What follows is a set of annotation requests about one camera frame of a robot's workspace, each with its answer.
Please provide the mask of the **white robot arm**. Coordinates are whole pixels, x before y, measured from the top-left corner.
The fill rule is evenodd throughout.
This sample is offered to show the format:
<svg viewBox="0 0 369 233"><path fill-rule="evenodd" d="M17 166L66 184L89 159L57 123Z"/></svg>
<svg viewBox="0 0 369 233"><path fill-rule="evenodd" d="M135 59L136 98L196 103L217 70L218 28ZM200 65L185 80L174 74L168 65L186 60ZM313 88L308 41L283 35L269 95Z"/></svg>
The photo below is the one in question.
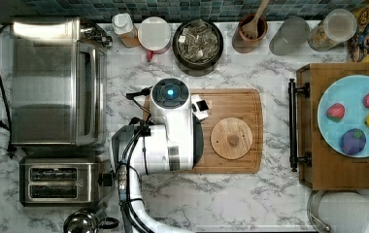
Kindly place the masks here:
<svg viewBox="0 0 369 233"><path fill-rule="evenodd" d="M185 83L163 79L144 89L146 119L134 117L110 142L110 156L125 233L192 233L149 216L141 194L144 175L192 170L203 155L200 120Z"/></svg>

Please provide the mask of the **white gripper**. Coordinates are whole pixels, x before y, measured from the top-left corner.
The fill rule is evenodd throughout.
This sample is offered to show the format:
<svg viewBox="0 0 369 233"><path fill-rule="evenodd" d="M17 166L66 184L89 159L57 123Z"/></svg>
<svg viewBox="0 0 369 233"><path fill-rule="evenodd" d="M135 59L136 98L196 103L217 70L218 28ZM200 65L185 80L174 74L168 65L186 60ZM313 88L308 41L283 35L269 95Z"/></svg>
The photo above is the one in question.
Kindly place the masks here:
<svg viewBox="0 0 369 233"><path fill-rule="evenodd" d="M191 96L191 108L193 114L200 121L203 121L209 116L209 106L207 102L197 94Z"/></svg>

